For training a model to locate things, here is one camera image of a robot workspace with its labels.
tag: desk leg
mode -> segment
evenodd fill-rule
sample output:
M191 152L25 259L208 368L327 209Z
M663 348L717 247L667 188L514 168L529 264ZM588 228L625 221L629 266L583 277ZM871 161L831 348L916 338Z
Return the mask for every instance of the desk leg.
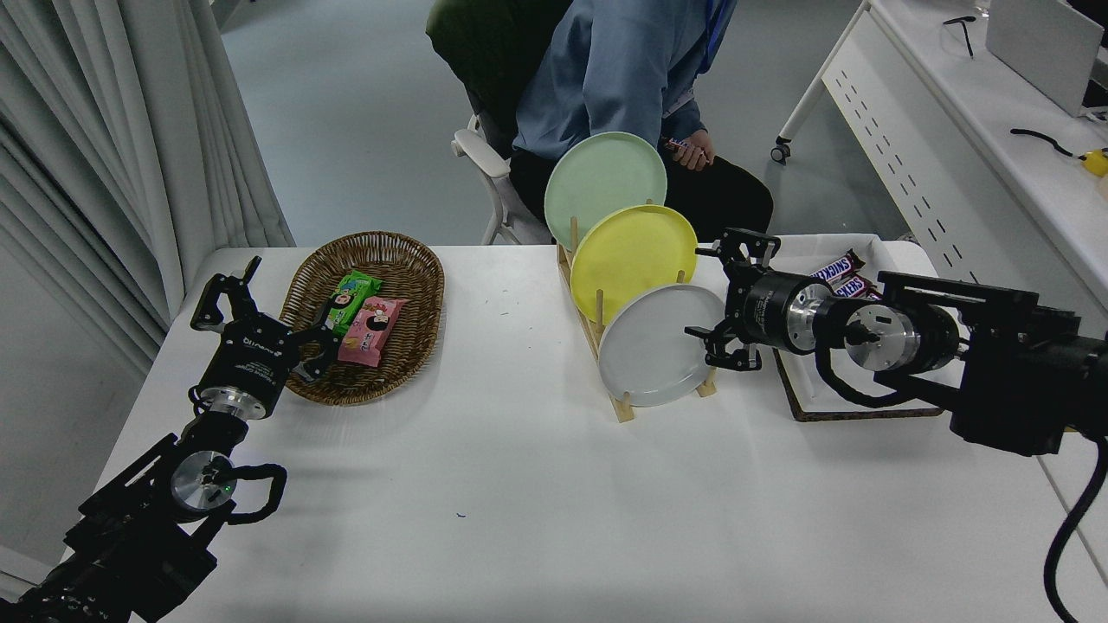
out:
M808 115L812 112L812 106L815 105L820 95L827 91L823 86L823 73L827 71L828 65L831 64L831 59L833 59L839 52L839 48L842 47L842 42L847 40L847 35L854 29L854 24L858 23L859 18L861 18L862 13L869 9L870 0L862 0L858 10L854 11L854 16L850 18L850 22L847 24L847 28L844 28L842 34L839 35L839 40L835 41L834 47L831 48L831 53L829 53L828 58L823 60L823 64L820 65L820 70L815 72L815 78L812 79L812 83L808 85L808 90L804 91L803 95L801 95L800 101L797 103L797 108L792 109L792 114L789 115L788 121L784 122L784 127L781 129L781 133L777 136L777 146L770 151L770 157L773 159L773 162L778 162L783 165L786 160L792 155L792 151L789 149L789 143L792 142L792 136L808 119Z

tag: robotic arm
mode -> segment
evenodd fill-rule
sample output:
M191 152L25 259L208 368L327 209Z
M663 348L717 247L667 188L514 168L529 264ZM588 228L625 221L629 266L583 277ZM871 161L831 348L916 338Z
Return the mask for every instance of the robotic arm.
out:
M199 385L189 389L195 418L178 440L167 435L79 510L65 534L73 555L17 603L0 600L0 620L33 623L125 622L131 613L157 621L181 605L215 569L208 544L224 525L255 523L277 510L287 472L274 463L235 467L230 453L246 438L247 422L269 417L290 371L318 379L338 354L338 338L324 325L332 302L305 330L257 310L248 284L261 262L242 277L208 280L192 327L222 335ZM229 299L233 320L218 303ZM300 360L300 346L320 354ZM232 500L243 480L269 480L265 505L237 513ZM192 534L179 524L203 520Z
M757 370L758 344L814 353L820 377L847 400L881 408L920 398L951 411L951 430L966 441L1032 457L1057 453L1067 427L1092 440L1099 450L1092 479L1044 568L1050 605L1063 621L1076 621L1056 575L1066 542L1108 476L1108 343L1078 336L1080 318L1038 305L1029 292L883 272L881 300L837 297L820 279L769 268L780 245L728 229L712 248L697 249L718 257L730 282L724 319L712 329L685 329L704 340L707 362ZM946 309L957 312L968 339ZM736 339L741 346L729 353ZM850 387L831 368L833 348L893 391L868 396ZM955 358L965 364L958 387L915 376Z

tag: yellow plate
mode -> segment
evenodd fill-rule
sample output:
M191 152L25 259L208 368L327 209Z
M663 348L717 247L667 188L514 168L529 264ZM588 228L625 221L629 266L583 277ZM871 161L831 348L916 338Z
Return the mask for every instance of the yellow plate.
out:
M577 309L597 321L596 290L604 290L606 325L644 292L685 280L696 270L696 232L684 216L660 205L625 207L597 223L573 257L570 290Z

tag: laptop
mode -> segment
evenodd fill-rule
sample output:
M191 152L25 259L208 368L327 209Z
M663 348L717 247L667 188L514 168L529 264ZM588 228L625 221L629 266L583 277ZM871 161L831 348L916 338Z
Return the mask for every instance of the laptop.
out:
M1061 110L1083 116L1108 112L1104 39L1104 25L1063 0L993 0L985 47Z

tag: green plate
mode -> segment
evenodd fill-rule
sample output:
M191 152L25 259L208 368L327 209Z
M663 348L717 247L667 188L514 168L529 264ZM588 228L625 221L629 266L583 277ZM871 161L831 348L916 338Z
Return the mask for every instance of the green plate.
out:
M589 136L566 152L546 185L546 225L562 246L577 241L617 210L666 201L666 166L649 143L626 132Z

